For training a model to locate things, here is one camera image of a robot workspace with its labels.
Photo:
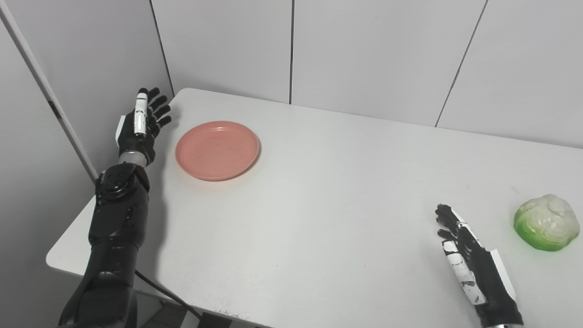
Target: table surface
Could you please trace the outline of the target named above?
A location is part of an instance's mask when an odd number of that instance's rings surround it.
[[[188,303],[277,328],[479,327],[441,250],[433,211],[451,205],[497,247],[529,328],[583,322],[583,243],[535,250],[512,228],[554,193],[583,215],[583,150],[182,90],[156,141],[138,269]],[[230,120],[261,142],[242,176],[205,182],[174,148]],[[83,274],[93,201],[47,255]],[[141,282],[136,289],[153,293]]]

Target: robotic arm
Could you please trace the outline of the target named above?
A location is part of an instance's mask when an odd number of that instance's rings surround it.
[[[154,161],[154,139],[171,121],[165,116],[170,106],[162,106],[167,98],[159,94],[158,88],[140,89],[136,107],[120,120],[120,160],[96,181],[91,255],[60,327],[136,328],[134,271],[146,236],[150,190],[144,167]]]
[[[497,249],[487,251],[473,231],[451,207],[440,204],[437,222],[446,229],[437,234],[444,238],[443,251],[458,281],[475,307],[484,328],[520,328],[522,316],[516,292]]]

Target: cabbage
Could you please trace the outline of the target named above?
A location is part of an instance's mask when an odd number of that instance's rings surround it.
[[[514,215],[514,229],[532,247],[549,251],[569,245],[581,231],[569,203],[552,194],[522,204]]]

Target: panel seam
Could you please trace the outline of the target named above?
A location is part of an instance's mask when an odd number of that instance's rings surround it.
[[[451,82],[451,86],[449,86],[449,91],[447,92],[447,96],[445,97],[443,105],[441,106],[441,111],[439,112],[439,116],[437,117],[435,127],[437,127],[437,124],[439,124],[439,120],[441,119],[441,115],[443,114],[443,111],[445,109],[445,105],[447,104],[447,101],[449,100],[449,96],[451,95],[451,91],[454,89],[455,82],[458,80],[459,72],[462,69],[463,61],[466,59],[466,55],[468,54],[468,50],[470,49],[470,45],[472,44],[473,38],[476,35],[477,27],[478,27],[478,25],[480,25],[480,21],[482,20],[482,16],[484,15],[484,11],[486,10],[486,6],[488,5],[488,1],[489,0],[486,0],[484,2],[484,7],[482,7],[482,11],[480,12],[480,16],[477,18],[476,26],[474,26],[472,36],[470,36],[470,40],[468,42],[468,45],[466,46],[466,50],[463,52],[462,60],[459,62],[458,70],[455,72],[454,80]]]

